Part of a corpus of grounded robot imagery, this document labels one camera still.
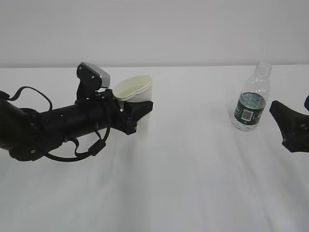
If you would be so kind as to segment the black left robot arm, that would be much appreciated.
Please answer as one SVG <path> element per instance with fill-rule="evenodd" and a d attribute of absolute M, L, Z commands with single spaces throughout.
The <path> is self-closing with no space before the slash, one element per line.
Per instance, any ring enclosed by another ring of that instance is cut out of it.
<path fill-rule="evenodd" d="M 121 106 L 111 89 L 93 91 L 78 98 L 73 105 L 37 112 L 18 108 L 11 102 L 19 98 L 24 87 L 13 97 L 0 93 L 0 147 L 18 161 L 36 161 L 47 157 L 60 162 L 77 162 L 96 156 L 105 146 L 111 129 L 131 135 L 137 123 L 153 109 L 152 101 L 128 102 Z M 74 151 L 71 158 L 50 152 L 66 142 L 79 147 L 78 138 L 95 133 L 95 141 L 86 152 Z"/>

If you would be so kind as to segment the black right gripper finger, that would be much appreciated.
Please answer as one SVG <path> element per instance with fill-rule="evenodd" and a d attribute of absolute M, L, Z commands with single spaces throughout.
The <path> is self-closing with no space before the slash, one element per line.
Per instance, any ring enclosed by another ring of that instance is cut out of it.
<path fill-rule="evenodd" d="M 309 116 L 294 111 L 279 101 L 273 101 L 269 111 L 280 129 L 281 144 L 291 153 L 308 153 Z"/>

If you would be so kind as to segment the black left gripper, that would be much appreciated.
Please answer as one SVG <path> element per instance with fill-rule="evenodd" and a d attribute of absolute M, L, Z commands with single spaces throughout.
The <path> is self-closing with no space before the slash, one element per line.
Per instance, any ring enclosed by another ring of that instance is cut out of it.
<path fill-rule="evenodd" d="M 137 122 L 153 110 L 152 101 L 120 103 L 111 89 L 98 92 L 79 88 L 75 104 L 85 114 L 91 130 L 113 128 L 126 135 L 135 133 Z"/>

